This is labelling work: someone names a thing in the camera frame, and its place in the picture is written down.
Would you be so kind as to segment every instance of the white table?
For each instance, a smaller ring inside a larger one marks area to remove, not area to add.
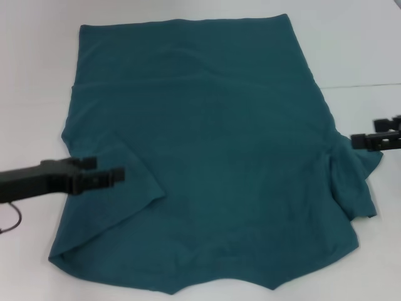
[[[0,170],[61,159],[81,24],[172,18],[260,18],[288,13],[345,135],[401,114],[401,10],[392,0],[0,0]],[[336,88],[356,85],[381,87]],[[369,179],[379,216],[354,222],[361,248],[275,291],[218,280],[174,296],[75,279],[47,261],[65,196],[18,202],[23,222],[0,235],[0,300],[400,300],[401,151]],[[16,221],[0,206],[0,227]]]

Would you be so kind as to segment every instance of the garment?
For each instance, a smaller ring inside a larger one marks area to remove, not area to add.
[[[82,26],[63,139],[126,181],[68,197],[49,260],[78,278],[175,293],[274,289],[358,247],[366,177],[287,15]]]

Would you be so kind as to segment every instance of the teal fabric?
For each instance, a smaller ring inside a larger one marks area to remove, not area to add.
[[[381,153],[335,129],[287,15],[82,26],[63,139],[124,166],[68,197],[49,260],[175,293],[220,278],[274,289],[358,246]]]

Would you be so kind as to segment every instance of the black cable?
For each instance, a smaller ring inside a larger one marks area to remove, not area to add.
[[[18,213],[18,221],[17,221],[17,223],[14,225],[14,226],[12,226],[12,227],[10,227],[10,228],[7,228],[7,229],[0,229],[0,234],[2,234],[2,233],[4,233],[4,232],[8,232],[8,231],[11,231],[11,230],[13,230],[13,229],[15,229],[15,228],[17,228],[18,226],[19,226],[19,224],[21,224],[21,222],[22,222],[22,220],[23,220],[23,215],[21,214],[21,212],[20,212],[20,210],[17,208],[17,206],[15,206],[14,204],[11,204],[11,203],[8,203],[11,207],[13,207],[14,209],[15,209],[15,211],[17,211],[17,213]]]

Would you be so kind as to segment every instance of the white surface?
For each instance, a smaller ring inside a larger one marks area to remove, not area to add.
[[[67,156],[60,134],[81,24],[288,13],[321,87],[401,82],[401,10],[392,0],[0,0],[0,170]],[[372,119],[401,114],[401,87],[324,90],[343,134],[371,132]],[[0,300],[400,300],[401,150],[370,177],[380,215],[354,223],[361,248],[275,291],[218,280],[174,296],[85,282],[47,262],[63,195],[18,202],[23,222],[0,235]],[[0,206],[0,227],[16,221]]]

